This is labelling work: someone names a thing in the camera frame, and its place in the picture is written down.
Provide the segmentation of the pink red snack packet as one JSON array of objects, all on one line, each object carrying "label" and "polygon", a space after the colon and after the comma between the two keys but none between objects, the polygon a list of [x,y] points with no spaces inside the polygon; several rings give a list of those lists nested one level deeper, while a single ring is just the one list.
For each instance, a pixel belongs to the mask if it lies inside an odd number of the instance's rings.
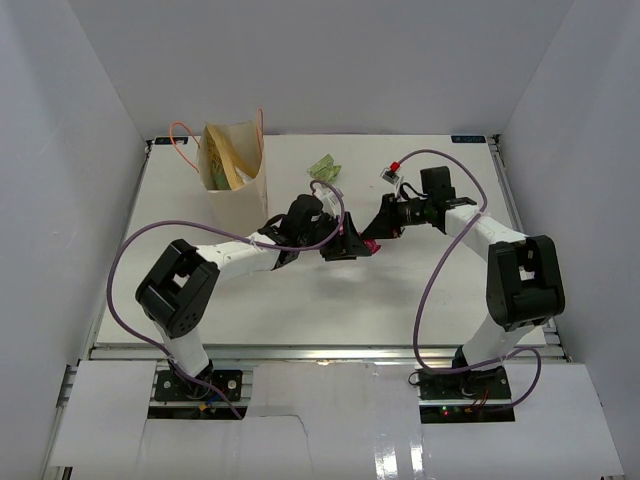
[{"label": "pink red snack packet", "polygon": [[377,253],[381,248],[381,246],[372,239],[364,240],[363,243],[367,246],[372,255]]}]

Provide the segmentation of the green snack packet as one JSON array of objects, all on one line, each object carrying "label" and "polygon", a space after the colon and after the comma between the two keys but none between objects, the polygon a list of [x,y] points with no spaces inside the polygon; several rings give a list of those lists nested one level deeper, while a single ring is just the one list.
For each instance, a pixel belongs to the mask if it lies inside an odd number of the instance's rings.
[{"label": "green snack packet", "polygon": [[342,166],[337,164],[331,154],[324,155],[307,169],[308,175],[318,181],[333,184],[340,174]]}]

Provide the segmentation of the large brown kraft snack bag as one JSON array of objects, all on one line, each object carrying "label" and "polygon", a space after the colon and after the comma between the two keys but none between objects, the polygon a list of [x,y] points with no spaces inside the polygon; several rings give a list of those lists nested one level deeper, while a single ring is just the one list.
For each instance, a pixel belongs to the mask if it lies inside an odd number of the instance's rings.
[{"label": "large brown kraft snack bag", "polygon": [[258,168],[244,160],[228,135],[212,124],[205,126],[199,155],[199,172],[208,190],[236,191],[258,174]]}]

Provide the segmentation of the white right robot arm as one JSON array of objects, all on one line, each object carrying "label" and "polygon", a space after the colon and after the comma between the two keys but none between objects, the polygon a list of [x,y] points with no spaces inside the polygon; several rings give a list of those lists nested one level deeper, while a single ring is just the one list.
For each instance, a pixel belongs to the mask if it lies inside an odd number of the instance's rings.
[{"label": "white right robot arm", "polygon": [[409,226],[429,225],[451,242],[436,263],[419,301],[424,307],[438,275],[459,245],[486,264],[487,316],[459,346],[451,367],[421,366],[426,377],[451,376],[453,390],[472,399],[488,385],[485,371],[515,353],[519,341],[565,309],[556,247],[546,235],[528,236],[486,215],[487,204],[457,195],[448,167],[420,173],[421,195],[404,199],[387,194],[362,232],[364,240],[396,239]]}]

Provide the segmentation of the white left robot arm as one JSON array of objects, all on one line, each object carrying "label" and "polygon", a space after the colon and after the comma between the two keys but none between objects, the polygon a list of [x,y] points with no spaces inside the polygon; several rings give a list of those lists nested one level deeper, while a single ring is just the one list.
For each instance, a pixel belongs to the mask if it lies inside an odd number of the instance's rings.
[{"label": "white left robot arm", "polygon": [[213,363],[200,339],[214,287],[295,261],[298,249],[320,244],[326,261],[368,257],[375,248],[360,238],[351,215],[332,215],[317,197],[301,194],[285,214],[239,241],[196,247],[183,239],[170,243],[139,285],[135,299],[158,329],[172,361],[177,387],[201,399],[211,387]]}]

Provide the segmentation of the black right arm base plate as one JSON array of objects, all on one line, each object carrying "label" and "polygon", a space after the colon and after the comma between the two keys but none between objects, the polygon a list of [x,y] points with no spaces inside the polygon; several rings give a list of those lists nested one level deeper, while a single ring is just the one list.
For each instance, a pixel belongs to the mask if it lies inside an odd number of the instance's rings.
[{"label": "black right arm base plate", "polygon": [[417,389],[421,423],[480,424],[515,421],[506,370],[428,375],[417,370],[408,377]]}]

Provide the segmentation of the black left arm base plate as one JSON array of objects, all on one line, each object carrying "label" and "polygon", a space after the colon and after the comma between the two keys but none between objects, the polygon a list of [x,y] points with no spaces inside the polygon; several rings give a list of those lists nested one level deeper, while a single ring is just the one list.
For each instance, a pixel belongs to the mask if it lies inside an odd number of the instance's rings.
[{"label": "black left arm base plate", "polygon": [[[203,378],[230,401],[239,402],[242,398],[241,388],[243,373],[241,370],[214,370],[210,376]],[[152,400],[162,404],[197,403],[203,411],[227,407],[220,395],[208,387],[187,382],[170,369],[160,370],[157,374]]]}]

